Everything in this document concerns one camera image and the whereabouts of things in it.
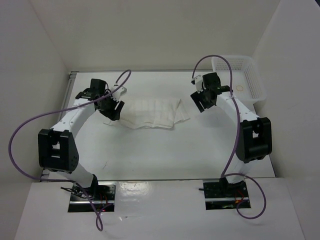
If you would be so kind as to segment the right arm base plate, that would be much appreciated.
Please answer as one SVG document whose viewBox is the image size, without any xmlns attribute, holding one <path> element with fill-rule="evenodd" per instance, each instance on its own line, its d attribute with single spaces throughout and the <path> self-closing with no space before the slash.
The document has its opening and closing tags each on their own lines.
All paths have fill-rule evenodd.
<svg viewBox="0 0 320 240">
<path fill-rule="evenodd" d="M 204 194 L 206 210 L 229 210 L 251 208 L 247 185 L 244 181 L 228 183 L 223 179 L 204 180 L 198 189 Z"/>
</svg>

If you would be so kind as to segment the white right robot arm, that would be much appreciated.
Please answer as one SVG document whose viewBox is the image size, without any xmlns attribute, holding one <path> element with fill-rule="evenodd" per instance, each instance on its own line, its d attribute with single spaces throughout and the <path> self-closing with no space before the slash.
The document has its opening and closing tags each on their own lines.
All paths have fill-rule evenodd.
<svg viewBox="0 0 320 240">
<path fill-rule="evenodd" d="M 228 85 L 222 85 L 216 72 L 191 80 L 196 91 L 191 99 L 200 112 L 219 107 L 236 126 L 235 146 L 219 179 L 219 192 L 231 196 L 239 189 L 254 164 L 272 152 L 272 126 L 267 117 L 249 110 Z"/>
</svg>

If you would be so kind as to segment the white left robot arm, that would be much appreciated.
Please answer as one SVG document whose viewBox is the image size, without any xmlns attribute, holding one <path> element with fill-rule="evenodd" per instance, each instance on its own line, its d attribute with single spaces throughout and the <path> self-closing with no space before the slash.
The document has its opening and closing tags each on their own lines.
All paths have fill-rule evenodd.
<svg viewBox="0 0 320 240">
<path fill-rule="evenodd" d="M 99 187 L 98 178 L 79 163 L 75 138 L 96 111 L 111 121 L 119 120 L 125 104 L 120 97 L 126 91 L 117 83 L 108 89 L 104 80 L 93 78 L 90 86 L 76 95 L 72 109 L 53 127 L 38 133 L 39 165 L 80 184 L 81 193 L 88 200 L 97 198 L 103 189 Z"/>
</svg>

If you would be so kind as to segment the white pleated skirt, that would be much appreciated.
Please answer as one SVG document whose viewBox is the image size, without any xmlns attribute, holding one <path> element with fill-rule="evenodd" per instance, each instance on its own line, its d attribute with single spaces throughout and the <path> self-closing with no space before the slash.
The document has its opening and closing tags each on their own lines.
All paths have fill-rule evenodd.
<svg viewBox="0 0 320 240">
<path fill-rule="evenodd" d="M 172 129 L 190 116 L 179 98 L 129 98 L 120 113 L 119 120 L 107 120 L 108 126 L 123 126 L 129 129 Z"/>
</svg>

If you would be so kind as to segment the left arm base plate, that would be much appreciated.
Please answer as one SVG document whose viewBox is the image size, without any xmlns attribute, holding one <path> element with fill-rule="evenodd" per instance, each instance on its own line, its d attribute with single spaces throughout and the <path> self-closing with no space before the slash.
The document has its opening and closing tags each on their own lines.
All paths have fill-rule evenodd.
<svg viewBox="0 0 320 240">
<path fill-rule="evenodd" d="M 99 187 L 99 192 L 95 195 L 88 193 L 93 205 L 98 212 L 113 212 L 115 209 L 116 183 L 100 182 Z M 61 187 L 60 189 L 70 193 L 69 213 L 88 213 L 94 211 L 90 201 L 77 185 L 74 184 L 71 188 Z"/>
</svg>

